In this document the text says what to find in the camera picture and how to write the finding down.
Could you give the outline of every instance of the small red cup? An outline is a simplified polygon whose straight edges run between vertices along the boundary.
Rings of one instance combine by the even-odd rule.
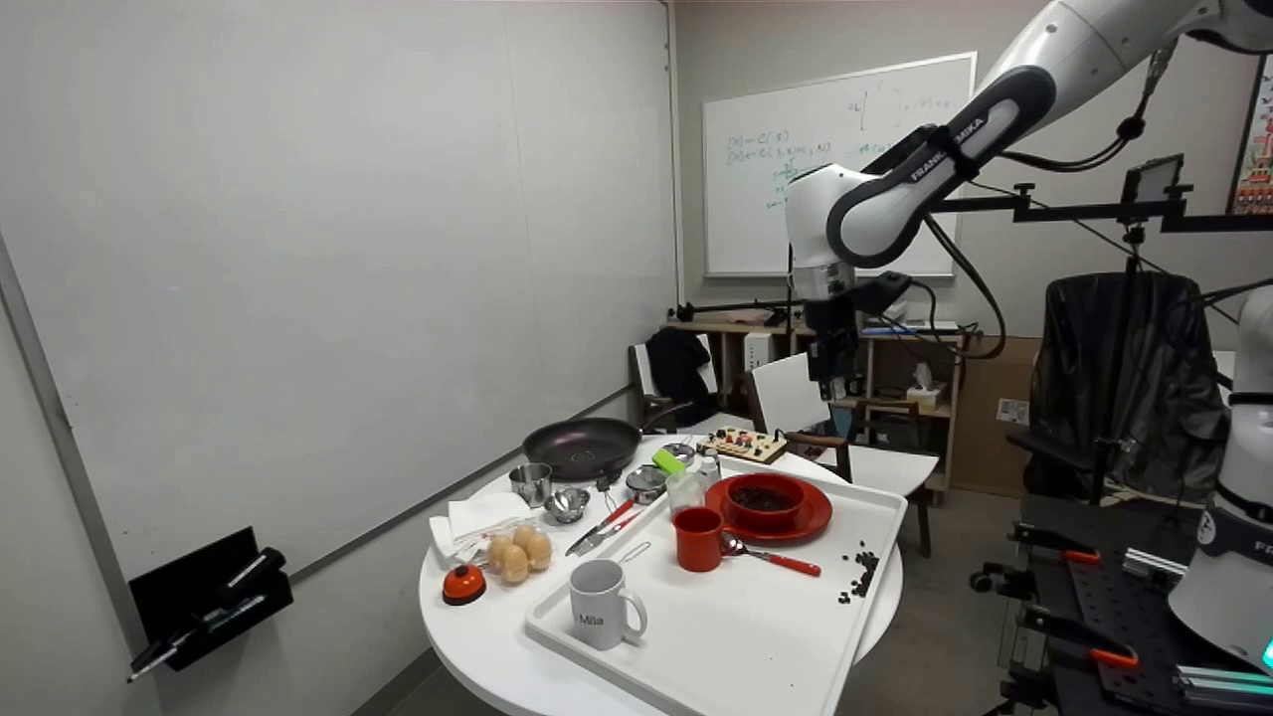
[[[678,566],[690,571],[711,571],[725,562],[721,513],[711,508],[678,508]]]

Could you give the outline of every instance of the spoon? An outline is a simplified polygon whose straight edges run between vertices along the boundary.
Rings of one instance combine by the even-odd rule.
[[[790,569],[790,571],[825,575],[825,569],[812,566],[812,562],[796,562],[796,557],[782,557],[782,551],[757,551],[748,541],[727,535],[727,533],[721,541],[725,541],[727,551],[748,551],[757,562],[772,562],[772,566]]]

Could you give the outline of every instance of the red plate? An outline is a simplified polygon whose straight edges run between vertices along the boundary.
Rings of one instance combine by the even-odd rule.
[[[801,541],[812,541],[819,533],[829,533],[831,525],[831,502],[825,488],[809,486],[809,482],[796,482],[802,488],[802,502],[801,502],[801,513],[796,513],[796,525],[790,529],[774,529],[774,533],[761,533],[761,529],[744,529],[727,517],[727,482],[716,482],[703,496],[707,508],[721,513],[725,529],[739,541],[757,541],[757,543],[801,543]]]

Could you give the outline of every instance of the wall-mounted whiteboard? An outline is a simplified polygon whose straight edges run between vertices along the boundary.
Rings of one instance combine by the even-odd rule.
[[[306,569],[630,384],[656,0],[0,8],[0,233],[122,575]]]
[[[703,105],[707,276],[786,276],[782,191],[796,176],[866,168],[924,123],[947,123],[973,91],[973,51],[831,75]],[[920,230],[891,269],[947,280],[952,254]]]

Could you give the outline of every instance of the white cup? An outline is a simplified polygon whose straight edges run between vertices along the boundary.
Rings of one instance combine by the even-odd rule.
[[[568,614],[574,632],[591,648],[636,645],[648,626],[644,603],[626,594],[626,569],[617,562],[586,562],[568,571]]]

